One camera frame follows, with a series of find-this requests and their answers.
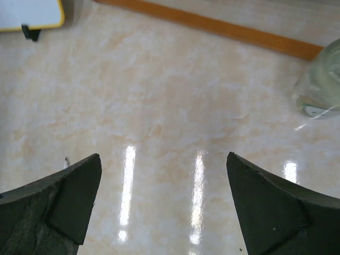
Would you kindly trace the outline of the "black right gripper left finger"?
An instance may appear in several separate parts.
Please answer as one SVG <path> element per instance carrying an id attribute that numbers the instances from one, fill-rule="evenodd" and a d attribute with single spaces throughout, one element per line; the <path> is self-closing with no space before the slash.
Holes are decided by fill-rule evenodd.
<path id="1" fill-rule="evenodd" d="M 77 254 L 102 168 L 98 154 L 1 193 L 1 254 Z"/>

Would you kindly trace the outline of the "yellow framed whiteboard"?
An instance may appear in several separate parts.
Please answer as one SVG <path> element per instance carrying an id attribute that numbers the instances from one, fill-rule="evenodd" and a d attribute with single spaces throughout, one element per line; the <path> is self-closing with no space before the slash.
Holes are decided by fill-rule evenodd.
<path id="1" fill-rule="evenodd" d="M 60 0 L 1 1 L 1 32 L 22 31 L 26 39 L 37 42 L 43 29 L 59 28 L 64 21 Z"/>

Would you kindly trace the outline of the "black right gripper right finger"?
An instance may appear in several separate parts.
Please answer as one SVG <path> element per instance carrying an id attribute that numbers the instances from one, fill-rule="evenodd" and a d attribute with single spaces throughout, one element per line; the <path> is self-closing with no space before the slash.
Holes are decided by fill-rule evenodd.
<path id="1" fill-rule="evenodd" d="M 230 152 L 232 197 L 248 254 L 339 254 L 339 199 Z"/>

